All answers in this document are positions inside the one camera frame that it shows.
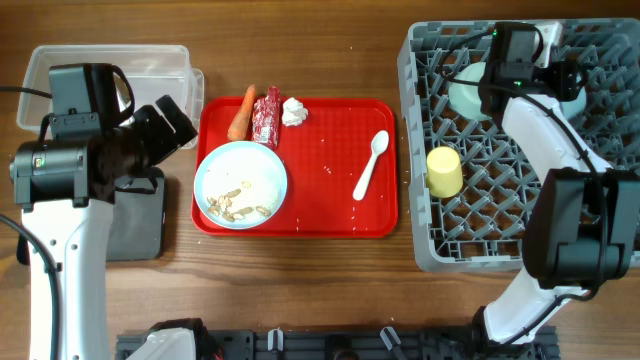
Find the light blue bowl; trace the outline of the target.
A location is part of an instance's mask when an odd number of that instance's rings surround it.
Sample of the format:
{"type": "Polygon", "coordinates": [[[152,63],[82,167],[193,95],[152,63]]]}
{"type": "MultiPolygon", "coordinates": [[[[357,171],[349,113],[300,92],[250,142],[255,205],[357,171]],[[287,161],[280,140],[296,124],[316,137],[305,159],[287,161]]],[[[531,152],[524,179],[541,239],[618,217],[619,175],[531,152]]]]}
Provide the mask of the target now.
{"type": "Polygon", "coordinates": [[[585,88],[581,88],[578,96],[571,101],[561,102],[561,110],[567,120],[575,118],[582,113],[586,107],[587,95],[585,88]]]}

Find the green bowl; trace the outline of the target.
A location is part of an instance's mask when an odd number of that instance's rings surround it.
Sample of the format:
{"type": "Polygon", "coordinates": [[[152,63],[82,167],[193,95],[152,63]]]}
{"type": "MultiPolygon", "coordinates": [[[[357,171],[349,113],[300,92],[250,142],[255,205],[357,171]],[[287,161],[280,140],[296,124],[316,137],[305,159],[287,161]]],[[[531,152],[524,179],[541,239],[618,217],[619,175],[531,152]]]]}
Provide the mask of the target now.
{"type": "MultiPolygon", "coordinates": [[[[484,75],[485,66],[485,62],[473,63],[457,73],[454,79],[456,81],[479,82],[484,75]]],[[[459,84],[456,81],[450,82],[448,87],[448,96],[452,109],[468,120],[490,120],[490,116],[481,112],[478,87],[459,84]]]]}

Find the yellow plastic cup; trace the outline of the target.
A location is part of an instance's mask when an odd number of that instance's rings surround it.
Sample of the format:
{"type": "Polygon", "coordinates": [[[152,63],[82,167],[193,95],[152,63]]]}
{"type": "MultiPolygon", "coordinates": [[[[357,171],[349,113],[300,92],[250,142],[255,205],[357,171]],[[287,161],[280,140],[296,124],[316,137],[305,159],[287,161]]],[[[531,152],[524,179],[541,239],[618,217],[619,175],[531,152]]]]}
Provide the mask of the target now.
{"type": "Polygon", "coordinates": [[[430,194],[438,198],[450,198],[463,186],[461,159],[453,148],[440,146],[426,157],[426,183],[430,194]]]}

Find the white plastic spoon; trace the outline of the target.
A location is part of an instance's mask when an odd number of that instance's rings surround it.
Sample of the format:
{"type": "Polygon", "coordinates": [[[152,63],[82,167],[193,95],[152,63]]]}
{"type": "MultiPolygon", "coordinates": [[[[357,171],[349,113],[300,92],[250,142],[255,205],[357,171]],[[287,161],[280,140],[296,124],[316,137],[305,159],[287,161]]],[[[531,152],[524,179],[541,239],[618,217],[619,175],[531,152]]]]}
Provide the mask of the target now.
{"type": "Polygon", "coordinates": [[[361,201],[366,195],[372,173],[375,168],[378,157],[386,151],[389,146],[390,135],[386,130],[381,130],[375,134],[371,141],[371,156],[361,173],[358,182],[352,193],[352,197],[356,201],[361,201]]]}

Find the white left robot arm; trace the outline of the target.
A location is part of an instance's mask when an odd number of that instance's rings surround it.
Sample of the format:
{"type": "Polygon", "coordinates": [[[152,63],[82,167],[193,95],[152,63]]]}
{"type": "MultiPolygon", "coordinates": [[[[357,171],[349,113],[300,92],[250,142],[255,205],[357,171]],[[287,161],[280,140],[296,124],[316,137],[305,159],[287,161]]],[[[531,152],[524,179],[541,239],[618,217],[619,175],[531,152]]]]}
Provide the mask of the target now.
{"type": "Polygon", "coordinates": [[[17,229],[31,252],[33,359],[108,359],[106,253],[116,182],[138,177],[196,137],[165,95],[128,125],[29,141],[10,165],[17,229]]]}

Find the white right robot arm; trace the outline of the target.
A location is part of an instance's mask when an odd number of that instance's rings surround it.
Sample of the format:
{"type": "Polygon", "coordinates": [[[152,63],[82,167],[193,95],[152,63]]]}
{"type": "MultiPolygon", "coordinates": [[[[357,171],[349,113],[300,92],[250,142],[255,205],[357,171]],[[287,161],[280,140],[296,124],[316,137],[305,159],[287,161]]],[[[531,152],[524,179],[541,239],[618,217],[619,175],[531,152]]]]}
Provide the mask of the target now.
{"type": "Polygon", "coordinates": [[[523,267],[503,294],[474,316],[472,336],[485,351],[532,342],[571,301],[592,300],[630,267],[639,214],[639,177],[616,170],[571,127],[587,79],[574,61],[465,68],[473,107],[524,153],[542,184],[522,238],[523,267]]]}

